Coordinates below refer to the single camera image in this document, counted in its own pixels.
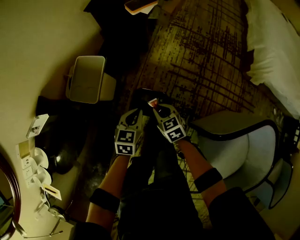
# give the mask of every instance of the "wire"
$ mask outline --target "wire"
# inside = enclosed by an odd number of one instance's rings
[[[186,160],[185,160],[185,158],[184,158],[184,155],[183,155],[183,153],[182,152],[178,152],[177,153],[177,155],[183,160],[183,162],[184,162],[184,168],[185,168],[185,170],[186,170],[186,180],[188,180],[188,177],[187,177],[187,174],[188,174],[188,169],[187,169],[187,163],[186,163]],[[200,193],[200,192],[198,192],[198,191],[189,191],[191,194],[198,194],[198,193]]]
[[[5,207],[13,208],[13,206],[5,205],[5,204],[1,204],[0,206],[5,206]]]
[[[51,208],[51,206],[50,206],[50,203],[49,203],[49,201],[48,201],[48,197],[47,197],[47,195],[46,195],[46,191],[45,191],[45,189],[44,188],[42,188],[43,189],[43,191],[44,191],[44,194],[45,194],[45,198],[46,198],[46,201],[47,201],[47,203],[48,203],[48,206],[49,206],[49,209]]]
[[[25,239],[30,239],[30,238],[44,238],[44,237],[52,237],[52,236],[54,236],[54,235],[56,235],[56,234],[60,234],[60,233],[63,233],[63,231],[59,231],[59,232],[57,232],[57,233],[55,233],[55,234],[52,234],[52,235],[46,235],[46,236],[39,236],[39,237],[23,237],[23,238],[25,238]]]

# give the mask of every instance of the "floor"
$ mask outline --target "floor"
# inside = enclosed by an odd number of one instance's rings
[[[240,5],[241,0],[186,0],[168,26],[157,25],[148,52],[119,84],[111,108],[115,116],[129,110],[136,89],[147,88],[170,96],[187,121],[229,110],[266,116],[280,129],[285,109],[268,89],[253,85],[241,70],[247,50],[247,26]],[[195,191],[188,167],[185,169],[182,159],[179,164],[187,173],[191,191]],[[79,186],[83,193],[80,198],[88,204],[87,196],[105,171],[99,163],[87,164],[83,172],[87,180]],[[203,226],[209,228],[201,195],[192,197]],[[75,203],[72,212],[78,206]]]

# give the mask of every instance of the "black wristband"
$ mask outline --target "black wristband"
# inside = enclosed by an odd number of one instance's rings
[[[94,191],[92,197],[90,197],[90,202],[113,213],[118,211],[120,204],[119,198],[100,188]]]
[[[207,172],[202,174],[198,177],[194,183],[201,193],[204,190],[210,188],[212,185],[216,184],[217,182],[221,181],[223,178],[221,174],[218,172],[216,168],[209,169]]]

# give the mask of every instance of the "chair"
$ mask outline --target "chair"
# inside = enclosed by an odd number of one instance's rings
[[[228,189],[253,191],[269,208],[284,196],[292,165],[278,157],[278,128],[267,118],[222,111],[190,123],[192,141]]]

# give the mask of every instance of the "white bedsheet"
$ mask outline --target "white bedsheet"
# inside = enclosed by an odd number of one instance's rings
[[[248,75],[266,84],[294,118],[300,117],[300,37],[270,0],[246,0],[247,46],[254,49]]]

